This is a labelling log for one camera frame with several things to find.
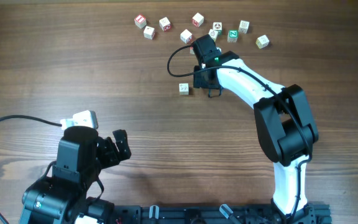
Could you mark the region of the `plain wooden base block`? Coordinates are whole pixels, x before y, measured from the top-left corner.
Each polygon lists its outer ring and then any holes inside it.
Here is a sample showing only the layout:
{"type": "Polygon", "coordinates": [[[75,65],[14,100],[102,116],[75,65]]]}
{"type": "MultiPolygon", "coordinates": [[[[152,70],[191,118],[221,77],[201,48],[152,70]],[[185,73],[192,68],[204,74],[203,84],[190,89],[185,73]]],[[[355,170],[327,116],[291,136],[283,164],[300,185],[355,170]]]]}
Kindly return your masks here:
{"type": "Polygon", "coordinates": [[[187,83],[179,84],[179,93],[181,95],[189,95],[189,92],[190,92],[189,84],[187,84],[187,83]]]}

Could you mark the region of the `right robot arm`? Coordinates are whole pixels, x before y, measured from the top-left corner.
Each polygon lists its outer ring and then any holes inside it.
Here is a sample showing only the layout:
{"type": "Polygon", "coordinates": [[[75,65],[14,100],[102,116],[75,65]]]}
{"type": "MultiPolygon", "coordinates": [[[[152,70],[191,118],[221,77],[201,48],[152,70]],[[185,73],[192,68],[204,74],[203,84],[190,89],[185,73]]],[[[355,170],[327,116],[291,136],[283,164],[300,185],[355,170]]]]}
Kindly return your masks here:
{"type": "Polygon", "coordinates": [[[260,147],[273,162],[273,204],[285,218],[295,216],[307,203],[305,169],[318,140],[303,89],[268,81],[234,52],[222,53],[209,35],[196,39],[191,47],[198,61],[194,68],[195,87],[227,89],[254,110],[260,147]]]}

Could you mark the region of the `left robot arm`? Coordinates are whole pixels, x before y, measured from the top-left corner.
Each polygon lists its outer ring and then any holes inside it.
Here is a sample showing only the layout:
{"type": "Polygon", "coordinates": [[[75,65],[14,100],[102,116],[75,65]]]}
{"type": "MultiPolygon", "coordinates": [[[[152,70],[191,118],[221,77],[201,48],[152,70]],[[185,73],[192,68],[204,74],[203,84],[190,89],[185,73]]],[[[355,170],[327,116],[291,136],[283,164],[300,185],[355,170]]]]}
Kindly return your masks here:
{"type": "Polygon", "coordinates": [[[99,174],[131,157],[127,133],[113,131],[102,138],[86,126],[67,128],[58,144],[57,159],[23,194],[20,223],[113,223],[114,204],[89,197],[99,174]]]}

